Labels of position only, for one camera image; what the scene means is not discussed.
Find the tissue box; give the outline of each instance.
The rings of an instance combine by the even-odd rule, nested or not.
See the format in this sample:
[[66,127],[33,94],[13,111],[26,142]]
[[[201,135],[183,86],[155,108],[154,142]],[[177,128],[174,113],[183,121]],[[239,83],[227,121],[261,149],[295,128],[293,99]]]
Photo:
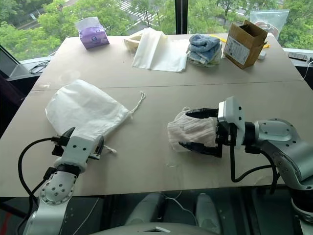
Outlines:
[[255,63],[268,33],[250,21],[243,26],[231,25],[224,49],[225,56],[235,65],[244,69]]
[[86,49],[108,44],[109,40],[98,17],[88,17],[75,23],[79,30],[79,38]]

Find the window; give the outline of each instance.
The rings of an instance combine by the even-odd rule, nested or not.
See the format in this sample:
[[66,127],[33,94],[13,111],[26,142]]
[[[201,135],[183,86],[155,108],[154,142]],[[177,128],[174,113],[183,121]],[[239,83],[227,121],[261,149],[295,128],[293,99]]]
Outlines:
[[271,9],[290,10],[278,38],[282,47],[313,50],[311,0],[189,0],[188,33],[226,33],[232,22],[241,24],[251,12]]
[[109,36],[145,27],[175,34],[172,0],[0,0],[0,45],[18,60],[52,55],[74,23],[97,16]]

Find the white cloth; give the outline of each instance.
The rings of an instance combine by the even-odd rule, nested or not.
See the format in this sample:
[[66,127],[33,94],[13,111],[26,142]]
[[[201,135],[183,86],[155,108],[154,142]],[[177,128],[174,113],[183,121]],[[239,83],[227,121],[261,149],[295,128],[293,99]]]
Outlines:
[[186,152],[188,149],[182,147],[179,141],[203,143],[205,146],[215,146],[215,122],[213,118],[192,118],[185,113],[189,111],[185,107],[177,114],[174,121],[167,125],[169,143],[176,152]]
[[60,88],[49,101],[45,114],[56,132],[61,135],[75,127],[73,136],[85,135],[93,139],[104,137],[120,125],[140,105],[129,111],[99,88],[75,80]]
[[143,30],[133,67],[181,72],[186,68],[188,40],[170,41],[161,31]]

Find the table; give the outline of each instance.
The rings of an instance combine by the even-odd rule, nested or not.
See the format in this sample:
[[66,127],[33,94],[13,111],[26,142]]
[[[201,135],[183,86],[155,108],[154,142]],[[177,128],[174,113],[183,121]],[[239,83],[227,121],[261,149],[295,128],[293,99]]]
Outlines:
[[[215,108],[232,95],[244,108],[247,121],[284,118],[296,127],[303,139],[312,142],[308,126],[312,124],[309,100],[313,99],[313,93],[275,39],[269,38],[271,48],[266,59],[247,70],[241,70],[225,58],[212,70],[188,64],[183,73],[132,68],[131,57],[121,49],[122,39],[109,37],[109,46],[91,52],[79,49],[77,38],[66,39],[61,45],[0,140],[0,196],[26,196],[18,179],[18,156],[30,142],[56,135],[44,109],[55,89],[76,78],[100,87],[128,109],[138,102],[140,90],[147,98],[134,118],[126,120],[107,139],[106,145],[116,149],[117,155],[108,154],[99,161],[90,160],[87,171],[77,180],[74,195],[270,184],[269,169],[233,183],[227,147],[223,157],[218,159],[190,152],[176,153],[168,143],[167,123],[184,106]],[[77,50],[85,53],[76,54]],[[101,53],[109,58],[107,64],[99,61]],[[268,61],[276,61],[278,68]],[[27,152],[23,172],[30,188],[34,188],[55,161],[56,157],[50,154],[52,149],[52,143],[44,142]],[[243,148],[236,151],[237,175],[264,164],[268,163],[262,155],[246,154]]]

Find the cardboard box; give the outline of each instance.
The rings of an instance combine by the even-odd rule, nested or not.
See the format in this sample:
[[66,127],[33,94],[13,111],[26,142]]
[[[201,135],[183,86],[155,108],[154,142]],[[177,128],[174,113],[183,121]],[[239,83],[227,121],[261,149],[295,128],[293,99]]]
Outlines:
[[224,49],[225,56],[235,65],[244,69],[258,58],[268,33],[250,21],[243,26],[232,23]]

